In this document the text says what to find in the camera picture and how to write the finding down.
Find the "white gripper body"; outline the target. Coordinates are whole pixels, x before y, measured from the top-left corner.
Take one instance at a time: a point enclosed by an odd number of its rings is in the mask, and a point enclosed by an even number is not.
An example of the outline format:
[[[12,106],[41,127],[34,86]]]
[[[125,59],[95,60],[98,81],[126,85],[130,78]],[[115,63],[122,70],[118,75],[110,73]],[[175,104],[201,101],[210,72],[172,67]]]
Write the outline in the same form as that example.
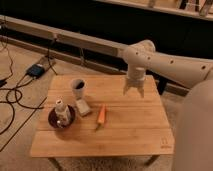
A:
[[[145,81],[145,69],[129,66],[126,75],[125,86],[130,88],[142,88]]]

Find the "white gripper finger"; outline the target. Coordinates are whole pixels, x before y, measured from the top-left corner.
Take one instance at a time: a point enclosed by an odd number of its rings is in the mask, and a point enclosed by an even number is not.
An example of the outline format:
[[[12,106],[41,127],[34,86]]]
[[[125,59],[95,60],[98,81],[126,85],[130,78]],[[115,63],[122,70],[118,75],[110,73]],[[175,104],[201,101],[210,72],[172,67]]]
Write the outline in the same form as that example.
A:
[[[143,86],[139,86],[138,92],[139,92],[141,98],[144,98],[144,88],[143,88]]]
[[[129,89],[130,89],[130,86],[128,84],[125,84],[124,89],[123,89],[123,95],[125,95]]]

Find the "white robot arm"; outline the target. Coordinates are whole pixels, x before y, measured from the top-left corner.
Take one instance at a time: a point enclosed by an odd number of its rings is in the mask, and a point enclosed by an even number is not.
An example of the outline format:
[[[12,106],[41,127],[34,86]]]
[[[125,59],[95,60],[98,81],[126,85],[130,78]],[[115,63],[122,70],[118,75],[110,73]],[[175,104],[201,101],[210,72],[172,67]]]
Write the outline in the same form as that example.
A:
[[[213,60],[159,53],[143,40],[127,45],[125,90],[143,90],[150,70],[189,89],[176,126],[172,171],[213,171]]]

